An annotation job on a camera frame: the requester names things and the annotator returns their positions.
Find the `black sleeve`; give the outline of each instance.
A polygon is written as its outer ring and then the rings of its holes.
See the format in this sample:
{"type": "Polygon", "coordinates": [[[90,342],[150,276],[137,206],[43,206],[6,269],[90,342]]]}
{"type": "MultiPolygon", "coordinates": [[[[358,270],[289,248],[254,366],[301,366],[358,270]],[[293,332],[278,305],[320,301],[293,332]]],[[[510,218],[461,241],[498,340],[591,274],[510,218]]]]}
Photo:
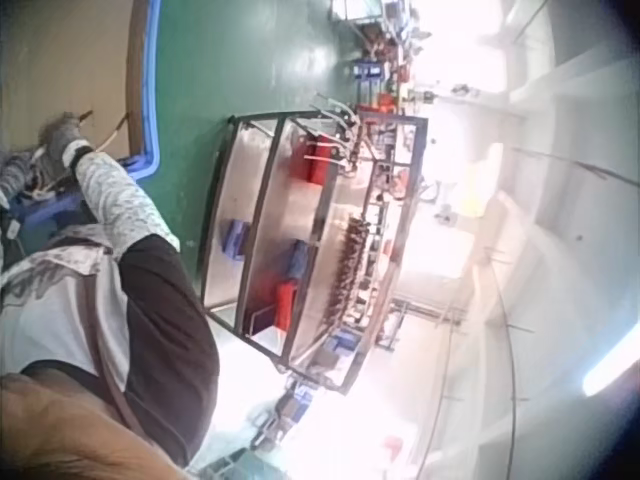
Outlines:
{"type": "Polygon", "coordinates": [[[180,255],[158,235],[129,247],[119,269],[128,297],[126,393],[157,419],[151,427],[145,422],[145,430],[157,430],[146,433],[178,465],[186,465],[216,403],[219,359],[207,317],[180,255]]]}

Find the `cable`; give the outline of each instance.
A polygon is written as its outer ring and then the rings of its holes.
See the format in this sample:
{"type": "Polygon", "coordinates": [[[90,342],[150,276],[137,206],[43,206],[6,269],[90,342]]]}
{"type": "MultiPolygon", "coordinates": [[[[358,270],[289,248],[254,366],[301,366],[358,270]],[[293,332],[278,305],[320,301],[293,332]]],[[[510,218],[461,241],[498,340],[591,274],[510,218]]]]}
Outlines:
{"type": "Polygon", "coordinates": [[[525,23],[524,26],[522,27],[522,29],[518,32],[518,35],[516,35],[516,38],[513,40],[513,43],[517,43],[518,40],[520,40],[520,37],[522,37],[524,32],[527,30],[527,28],[529,28],[531,26],[533,21],[536,19],[536,17],[542,11],[542,9],[547,5],[547,3],[549,3],[549,0],[544,0],[540,4],[538,9],[533,13],[533,15],[531,15],[531,18],[529,18],[529,20],[527,20],[527,23],[525,23]]]}
{"type": "Polygon", "coordinates": [[[433,439],[436,435],[436,428],[438,426],[438,419],[440,417],[440,411],[442,410],[442,402],[444,400],[444,388],[447,383],[447,372],[449,371],[449,360],[451,359],[451,345],[453,343],[453,328],[454,323],[449,321],[449,341],[447,347],[447,357],[445,358],[444,363],[444,372],[442,373],[442,382],[440,385],[440,398],[438,399],[438,406],[436,407],[436,415],[433,420],[433,428],[431,429],[431,434],[429,435],[429,442],[427,443],[427,449],[422,456],[422,461],[420,462],[420,469],[418,470],[418,475],[416,475],[416,479],[419,480],[422,476],[422,472],[424,470],[425,465],[427,464],[427,458],[429,457],[429,452],[431,452],[431,447],[433,446],[433,439]]]}
{"type": "Polygon", "coordinates": [[[509,360],[511,365],[511,445],[509,446],[509,460],[507,461],[507,476],[506,480],[511,479],[511,470],[513,468],[513,454],[516,447],[516,425],[517,425],[517,414],[518,408],[516,405],[516,363],[513,355],[513,344],[511,343],[511,335],[509,334],[509,324],[507,323],[507,310],[504,306],[504,298],[502,297],[502,291],[500,290],[500,284],[498,283],[498,276],[496,275],[496,271],[493,268],[493,263],[491,263],[491,257],[486,254],[487,259],[489,260],[489,266],[491,267],[491,273],[493,274],[493,279],[496,282],[496,290],[498,292],[498,298],[500,299],[500,307],[502,308],[502,319],[504,320],[504,330],[507,335],[507,347],[509,350],[509,360]]]}

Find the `metal frame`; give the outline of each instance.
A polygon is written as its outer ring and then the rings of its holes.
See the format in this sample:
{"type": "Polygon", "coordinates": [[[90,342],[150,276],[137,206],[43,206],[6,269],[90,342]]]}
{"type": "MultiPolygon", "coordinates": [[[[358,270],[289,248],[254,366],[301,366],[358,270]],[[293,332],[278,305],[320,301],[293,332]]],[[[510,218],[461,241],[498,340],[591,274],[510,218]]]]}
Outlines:
{"type": "MultiPolygon", "coordinates": [[[[207,315],[209,318],[213,319],[216,323],[221,325],[223,328],[231,332],[233,335],[238,337],[243,342],[252,346],[260,353],[264,354],[268,358],[270,358],[275,364],[290,369],[296,374],[300,375],[301,378],[313,382],[314,384],[321,385],[325,388],[336,390],[341,393],[346,393],[349,391],[355,379],[362,368],[364,363],[364,359],[367,354],[373,348],[375,344],[375,337],[380,328],[380,325],[384,321],[386,316],[386,312],[388,311],[389,302],[391,301],[391,291],[397,281],[397,277],[399,274],[400,263],[402,260],[402,254],[404,252],[404,247],[409,235],[409,227],[411,224],[411,220],[413,218],[413,213],[415,211],[415,205],[417,205],[416,194],[419,191],[420,178],[422,174],[422,158],[424,156],[424,151],[426,148],[426,134],[427,134],[427,126],[428,121],[425,118],[419,117],[408,117],[402,115],[389,115],[389,114],[381,114],[377,112],[360,112],[360,118],[363,121],[366,120],[375,120],[384,123],[396,123],[396,124],[408,124],[414,125],[416,127],[416,133],[414,136],[414,148],[412,152],[411,163],[407,165],[409,168],[409,184],[407,185],[407,195],[405,200],[403,201],[402,212],[400,215],[400,220],[398,224],[398,229],[396,232],[396,238],[394,241],[393,251],[391,253],[391,261],[390,266],[386,274],[381,279],[381,285],[379,288],[379,292],[377,298],[375,300],[373,306],[373,313],[371,315],[371,320],[369,322],[369,326],[366,328],[360,345],[356,350],[353,362],[347,371],[346,377],[341,385],[335,385],[331,380],[326,377],[314,377],[307,374],[304,371],[298,369],[292,362],[292,350],[294,347],[295,339],[298,334],[300,328],[300,322],[302,318],[302,311],[304,305],[307,300],[307,286],[312,278],[318,250],[316,247],[323,239],[323,234],[325,231],[325,226],[328,219],[328,214],[332,205],[333,194],[335,190],[335,186],[338,179],[338,166],[329,163],[328,164],[328,174],[326,177],[326,182],[322,187],[322,192],[320,194],[320,199],[318,202],[318,206],[316,207],[315,217],[313,219],[312,230],[311,230],[311,238],[310,238],[310,254],[307,260],[307,269],[305,270],[305,274],[303,278],[300,280],[298,286],[298,293],[296,295],[294,304],[293,304],[293,312],[292,312],[292,320],[289,330],[286,333],[286,337],[284,340],[282,353],[277,354],[268,348],[260,345],[255,340],[251,339],[248,336],[245,336],[242,333],[242,321],[244,318],[244,312],[247,305],[248,295],[249,295],[249,280],[251,278],[251,272],[253,269],[253,259],[254,259],[254,250],[256,248],[256,242],[258,238],[258,232],[261,225],[261,217],[263,214],[264,200],[267,196],[267,192],[269,189],[270,179],[273,173],[276,156],[278,152],[278,148],[281,145],[283,133],[285,131],[285,123],[287,121],[293,122],[294,124],[298,124],[298,120],[330,120],[327,118],[322,112],[318,111],[292,111],[292,112],[277,112],[277,113],[261,113],[255,115],[244,115],[239,117],[232,117],[230,119],[230,124],[232,125],[231,133],[230,133],[230,142],[222,156],[222,165],[220,168],[220,176],[218,177],[218,182],[223,182],[229,162],[232,158],[232,152],[234,149],[234,144],[238,136],[238,132],[244,125],[248,125],[250,127],[255,127],[256,122],[260,121],[276,121],[276,128],[273,134],[271,132],[266,132],[262,128],[258,128],[258,131],[262,132],[267,138],[270,139],[270,147],[269,154],[266,160],[262,181],[260,183],[260,188],[258,190],[258,196],[256,201],[256,206],[253,214],[253,222],[251,224],[251,231],[249,233],[249,237],[246,243],[246,251],[245,251],[245,260],[241,275],[240,282],[240,290],[238,293],[237,306],[235,312],[235,323],[234,325],[229,325],[222,318],[219,318],[216,315],[216,312],[213,311],[214,307],[206,306],[207,315]]],[[[369,193],[365,199],[365,205],[369,202],[369,196],[371,194],[371,188],[368,189],[369,193]]],[[[207,236],[207,247],[205,252],[205,265],[203,268],[203,282],[201,286],[201,295],[204,299],[206,287],[207,287],[207,278],[209,274],[209,258],[212,254],[213,248],[218,248],[217,245],[212,245],[210,241],[214,230],[216,228],[216,217],[217,217],[217,209],[220,205],[222,195],[222,188],[218,187],[214,202],[213,208],[211,211],[208,236],[207,236]]],[[[317,338],[322,338],[323,335],[326,337],[327,331],[318,332],[317,338]]],[[[303,352],[304,356],[313,353],[314,347],[318,347],[316,345],[318,342],[312,342],[312,345],[307,349],[309,352],[305,350],[303,352]]]]}

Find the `hand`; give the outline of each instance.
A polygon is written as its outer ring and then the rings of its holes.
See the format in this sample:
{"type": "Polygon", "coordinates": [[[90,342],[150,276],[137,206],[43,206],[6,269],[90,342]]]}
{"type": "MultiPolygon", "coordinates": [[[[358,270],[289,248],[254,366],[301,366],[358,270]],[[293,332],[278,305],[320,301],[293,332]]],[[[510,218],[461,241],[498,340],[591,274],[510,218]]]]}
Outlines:
{"type": "Polygon", "coordinates": [[[62,114],[60,118],[46,125],[40,133],[40,145],[46,147],[49,161],[60,162],[64,168],[68,168],[73,159],[73,154],[69,155],[69,152],[66,152],[72,143],[78,146],[89,145],[80,133],[80,120],[71,113],[62,114]]]}

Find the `wire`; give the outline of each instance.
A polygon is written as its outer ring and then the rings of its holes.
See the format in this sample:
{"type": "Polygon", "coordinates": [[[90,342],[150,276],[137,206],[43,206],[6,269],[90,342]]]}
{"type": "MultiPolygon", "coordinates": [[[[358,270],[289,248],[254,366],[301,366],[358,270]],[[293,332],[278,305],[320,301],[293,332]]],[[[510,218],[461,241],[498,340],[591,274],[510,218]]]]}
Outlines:
{"type": "Polygon", "coordinates": [[[504,320],[504,330],[507,335],[507,347],[509,350],[509,360],[511,365],[511,445],[509,446],[509,459],[507,461],[507,476],[506,480],[511,479],[511,471],[513,468],[513,454],[515,452],[516,447],[516,425],[517,425],[517,415],[518,415],[518,407],[516,405],[516,363],[513,355],[513,344],[511,343],[511,335],[509,334],[509,324],[507,322],[507,310],[504,305],[504,298],[502,297],[502,291],[500,290],[500,284],[498,283],[498,276],[496,275],[496,271],[493,268],[493,263],[491,262],[491,257],[486,254],[487,259],[489,260],[489,266],[491,267],[491,273],[493,274],[493,279],[496,282],[496,290],[498,292],[498,298],[500,299],[500,307],[502,308],[502,319],[504,320]]]}
{"type": "Polygon", "coordinates": [[[440,418],[440,411],[442,410],[442,403],[444,401],[444,388],[447,383],[447,372],[449,371],[449,360],[451,359],[451,345],[453,343],[453,329],[454,323],[449,321],[449,341],[447,347],[447,357],[445,358],[444,363],[444,372],[442,373],[442,382],[440,384],[440,398],[438,399],[438,406],[436,407],[436,415],[433,420],[433,427],[431,428],[431,434],[429,435],[429,442],[427,443],[427,449],[422,456],[422,461],[420,462],[420,469],[418,470],[418,475],[416,475],[416,479],[420,479],[422,476],[422,472],[424,467],[427,464],[427,458],[429,458],[429,452],[431,452],[431,447],[433,446],[433,439],[436,436],[436,428],[438,426],[438,419],[440,418]]]}

